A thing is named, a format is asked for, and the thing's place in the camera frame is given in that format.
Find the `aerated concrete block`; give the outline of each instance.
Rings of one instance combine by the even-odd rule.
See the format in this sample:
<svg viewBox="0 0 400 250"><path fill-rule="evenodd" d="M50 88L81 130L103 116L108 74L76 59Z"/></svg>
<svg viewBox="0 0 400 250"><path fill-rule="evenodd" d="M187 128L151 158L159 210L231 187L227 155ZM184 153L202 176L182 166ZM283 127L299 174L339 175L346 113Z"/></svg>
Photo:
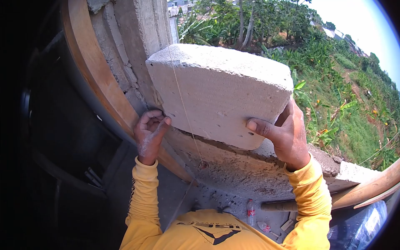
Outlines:
<svg viewBox="0 0 400 250"><path fill-rule="evenodd" d="M146 66L174 127L246 150L264 140L246 121L275 123L293 92L288 66L221 47L173 44Z"/></svg>

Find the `bottle label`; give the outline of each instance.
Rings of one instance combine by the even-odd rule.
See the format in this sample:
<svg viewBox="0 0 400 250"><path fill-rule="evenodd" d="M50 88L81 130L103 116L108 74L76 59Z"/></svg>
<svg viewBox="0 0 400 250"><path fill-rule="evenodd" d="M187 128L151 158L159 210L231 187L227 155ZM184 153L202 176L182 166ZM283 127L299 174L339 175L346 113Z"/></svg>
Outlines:
<svg viewBox="0 0 400 250"><path fill-rule="evenodd" d="M256 211L255 210L247 210L247 216L253 217L256 215Z"/></svg>
<svg viewBox="0 0 400 250"><path fill-rule="evenodd" d="M271 227L267 225L267 226L263 229L263 231L266 232L266 233L268 233L269 231L271 231Z"/></svg>

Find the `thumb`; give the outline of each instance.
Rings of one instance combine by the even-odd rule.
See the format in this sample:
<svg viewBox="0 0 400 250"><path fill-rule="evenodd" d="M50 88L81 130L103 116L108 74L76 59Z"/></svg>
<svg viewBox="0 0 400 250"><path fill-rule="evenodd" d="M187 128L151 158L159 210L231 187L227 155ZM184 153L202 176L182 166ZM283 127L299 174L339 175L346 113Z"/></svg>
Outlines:
<svg viewBox="0 0 400 250"><path fill-rule="evenodd" d="M166 116L158 125L156 131L154 131L153 136L154 137L159 137L160 140L162 140L162 137L165 135L165 133L168 131L168 128L171 125L171 118L169 116Z"/></svg>
<svg viewBox="0 0 400 250"><path fill-rule="evenodd" d="M281 138L281 128L277 127L267 121L251 118L246 122L246 128L251 131L271 140L272 142L278 141Z"/></svg>

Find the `curved wooden board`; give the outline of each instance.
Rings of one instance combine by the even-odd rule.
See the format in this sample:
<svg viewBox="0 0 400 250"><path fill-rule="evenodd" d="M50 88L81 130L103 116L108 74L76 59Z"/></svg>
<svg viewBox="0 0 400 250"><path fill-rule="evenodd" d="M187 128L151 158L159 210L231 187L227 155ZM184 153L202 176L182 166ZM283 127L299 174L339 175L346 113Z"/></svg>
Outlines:
<svg viewBox="0 0 400 250"><path fill-rule="evenodd" d="M86 0L63 0L61 16L65 39L77 68L104 108L133 138L133 126L139 116L126 99L104 58ZM176 176L187 182L192 181L192 176L164 148L160 149L158 158Z"/></svg>

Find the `man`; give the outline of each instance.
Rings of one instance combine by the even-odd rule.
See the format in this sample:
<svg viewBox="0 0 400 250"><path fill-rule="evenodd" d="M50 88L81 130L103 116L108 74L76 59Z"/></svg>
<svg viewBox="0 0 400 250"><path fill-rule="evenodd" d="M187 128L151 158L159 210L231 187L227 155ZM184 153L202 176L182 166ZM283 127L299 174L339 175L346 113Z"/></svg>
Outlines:
<svg viewBox="0 0 400 250"><path fill-rule="evenodd" d="M275 125L251 118L246 127L272 141L276 156L286 163L293 186L298 223L282 244L228 213L197 210L179 216L162 233L157 201L157 153L171 118L159 110L143 114L134 128L139 156L120 249L329 249L331 197L321 166L307 151L303 112L291 98Z"/></svg>

